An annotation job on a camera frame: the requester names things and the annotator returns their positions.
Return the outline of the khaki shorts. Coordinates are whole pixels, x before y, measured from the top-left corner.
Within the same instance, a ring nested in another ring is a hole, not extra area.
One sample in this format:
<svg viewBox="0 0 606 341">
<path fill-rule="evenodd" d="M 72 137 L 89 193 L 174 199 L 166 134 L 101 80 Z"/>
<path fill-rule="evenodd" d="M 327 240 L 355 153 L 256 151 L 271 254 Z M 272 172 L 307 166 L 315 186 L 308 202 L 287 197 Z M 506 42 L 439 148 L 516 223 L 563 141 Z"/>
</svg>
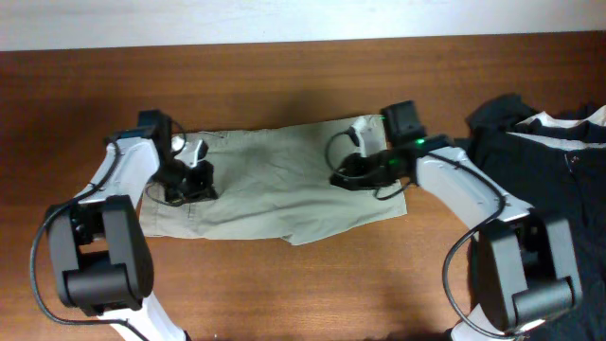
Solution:
<svg viewBox="0 0 606 341">
<path fill-rule="evenodd" d="M 208 145 L 216 200 L 160 204 L 163 189 L 144 194 L 145 235 L 209 240 L 280 238 L 316 242 L 351 228 L 406 214 L 401 185 L 349 191 L 330 184 L 331 167 L 356 152 L 344 134 L 358 117 L 256 131 L 189 133 Z"/>
</svg>

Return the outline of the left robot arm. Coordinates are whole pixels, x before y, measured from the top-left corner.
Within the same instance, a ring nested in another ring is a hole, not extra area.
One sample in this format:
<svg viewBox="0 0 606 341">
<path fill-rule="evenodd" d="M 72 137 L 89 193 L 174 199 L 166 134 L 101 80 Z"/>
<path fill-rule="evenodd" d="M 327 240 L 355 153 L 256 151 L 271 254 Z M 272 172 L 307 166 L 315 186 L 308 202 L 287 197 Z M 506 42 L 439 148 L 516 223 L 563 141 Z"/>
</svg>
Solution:
<svg viewBox="0 0 606 341">
<path fill-rule="evenodd" d="M 159 204 L 182 206 L 218 197 L 207 143 L 172 131 L 176 121 L 160 110 L 142 111 L 133 129 L 109 135 L 106 155 L 74 198 L 50 206 L 31 246 L 29 277 L 41 311 L 73 326 L 108 325 L 125 340 L 187 340 L 153 292 L 152 253 L 136 208 L 149 189 Z M 56 316 L 44 304 L 36 277 L 37 251 L 46 239 L 61 303 L 85 319 Z"/>
</svg>

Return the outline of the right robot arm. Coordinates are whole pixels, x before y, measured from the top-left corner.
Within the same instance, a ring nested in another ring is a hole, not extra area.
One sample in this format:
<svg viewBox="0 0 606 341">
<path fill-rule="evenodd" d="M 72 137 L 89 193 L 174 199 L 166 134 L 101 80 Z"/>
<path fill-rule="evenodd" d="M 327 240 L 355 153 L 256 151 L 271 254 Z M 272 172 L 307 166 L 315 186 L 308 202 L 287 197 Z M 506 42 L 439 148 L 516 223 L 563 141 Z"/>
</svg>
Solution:
<svg viewBox="0 0 606 341">
<path fill-rule="evenodd" d="M 446 135 L 428 135 L 413 101 L 380 111 L 384 135 L 364 117 L 343 130 L 357 150 L 332 167 L 330 183 L 379 191 L 405 178 L 436 196 L 468 227 L 448 251 L 441 277 L 460 321 L 452 340 L 523 340 L 582 301 L 570 225 L 515 197 L 490 179 Z M 449 268 L 475 240 L 476 306 L 464 314 L 451 292 Z"/>
</svg>

